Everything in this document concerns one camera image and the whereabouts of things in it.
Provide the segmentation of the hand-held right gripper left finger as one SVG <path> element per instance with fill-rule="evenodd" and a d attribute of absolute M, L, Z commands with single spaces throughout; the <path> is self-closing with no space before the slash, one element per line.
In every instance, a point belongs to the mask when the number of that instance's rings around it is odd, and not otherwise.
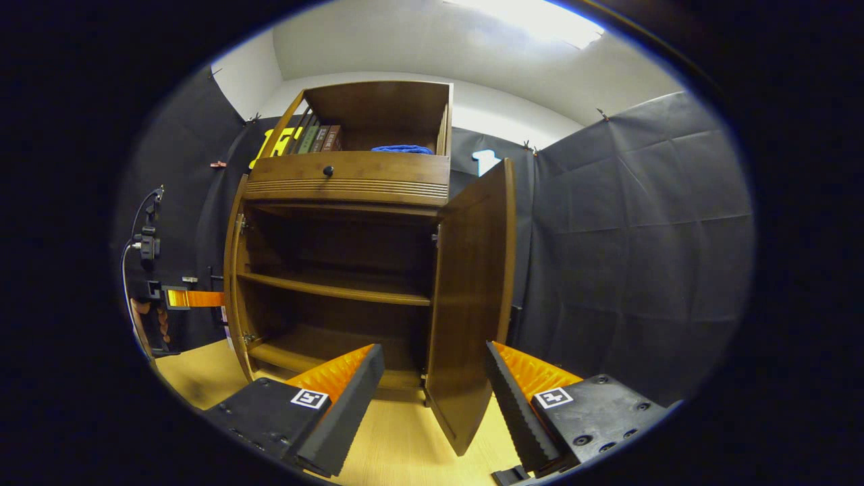
<path fill-rule="evenodd" d="M 256 454 L 339 476 L 384 371 L 382 345 L 369 344 L 291 379 L 253 379 L 202 415 Z"/>

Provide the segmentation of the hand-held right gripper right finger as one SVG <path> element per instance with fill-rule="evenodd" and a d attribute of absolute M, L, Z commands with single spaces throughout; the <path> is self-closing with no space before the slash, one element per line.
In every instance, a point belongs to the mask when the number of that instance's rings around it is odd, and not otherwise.
<path fill-rule="evenodd" d="M 599 461 L 674 409 L 608 373 L 581 378 L 495 341 L 485 368 L 522 467 L 537 479 Z"/>

